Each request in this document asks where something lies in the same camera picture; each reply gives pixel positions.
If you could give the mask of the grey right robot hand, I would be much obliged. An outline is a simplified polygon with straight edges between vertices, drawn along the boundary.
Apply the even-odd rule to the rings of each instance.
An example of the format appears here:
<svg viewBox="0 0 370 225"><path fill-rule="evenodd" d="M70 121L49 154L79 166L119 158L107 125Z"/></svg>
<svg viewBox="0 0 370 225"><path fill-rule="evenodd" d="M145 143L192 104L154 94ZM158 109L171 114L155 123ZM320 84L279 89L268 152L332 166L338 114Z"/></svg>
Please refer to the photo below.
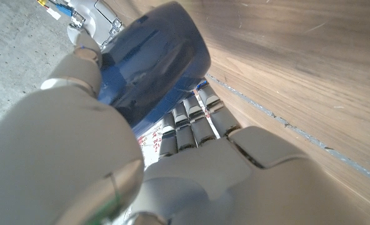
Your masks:
<svg viewBox="0 0 370 225"><path fill-rule="evenodd" d="M80 31L85 30L104 49L124 28L117 14L103 0L72 0L67 35L74 44Z"/></svg>

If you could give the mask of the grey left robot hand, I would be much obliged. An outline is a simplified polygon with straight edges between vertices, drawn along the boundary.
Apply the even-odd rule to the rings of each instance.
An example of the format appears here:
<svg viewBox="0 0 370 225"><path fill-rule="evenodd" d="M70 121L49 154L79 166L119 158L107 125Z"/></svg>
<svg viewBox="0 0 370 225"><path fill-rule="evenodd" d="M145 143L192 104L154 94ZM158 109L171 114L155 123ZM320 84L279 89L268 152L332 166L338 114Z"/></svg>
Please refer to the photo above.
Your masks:
<svg viewBox="0 0 370 225"><path fill-rule="evenodd" d="M0 224L370 224L303 150L242 127L209 84L168 117L145 166L129 124L99 102L101 51L83 30L39 91L0 122Z"/></svg>

